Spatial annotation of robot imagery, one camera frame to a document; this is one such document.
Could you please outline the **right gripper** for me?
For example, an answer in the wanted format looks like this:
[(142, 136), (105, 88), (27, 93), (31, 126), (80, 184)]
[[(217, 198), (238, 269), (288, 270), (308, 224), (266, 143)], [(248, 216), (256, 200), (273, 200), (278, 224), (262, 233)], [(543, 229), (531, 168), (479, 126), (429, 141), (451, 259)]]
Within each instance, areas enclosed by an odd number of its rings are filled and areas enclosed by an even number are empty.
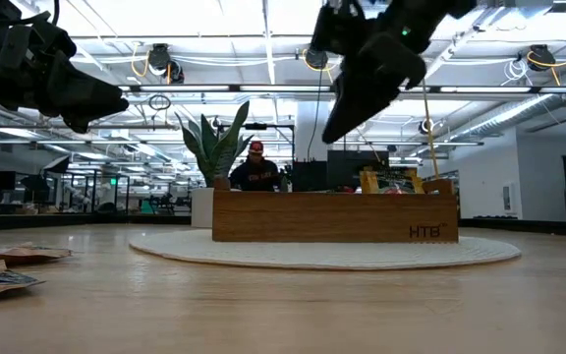
[(311, 49), (352, 55), (335, 82), (336, 99), (322, 132), (332, 144), (386, 108), (400, 86), (417, 86), (425, 77), (420, 53), (430, 45), (425, 2), (392, 1), (367, 18), (359, 1), (326, 2), (318, 11)]

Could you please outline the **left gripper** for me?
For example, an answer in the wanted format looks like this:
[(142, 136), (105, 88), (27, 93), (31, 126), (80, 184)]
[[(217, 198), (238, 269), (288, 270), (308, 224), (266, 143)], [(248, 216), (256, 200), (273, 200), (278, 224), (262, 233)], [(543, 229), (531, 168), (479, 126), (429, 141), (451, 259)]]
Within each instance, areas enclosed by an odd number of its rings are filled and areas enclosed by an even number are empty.
[(87, 133), (89, 121), (129, 107), (123, 92), (76, 69), (70, 58), (76, 45), (57, 27), (60, 2), (53, 10), (25, 18), (8, 0), (0, 0), (0, 105), (41, 108), (62, 116), (75, 133)]

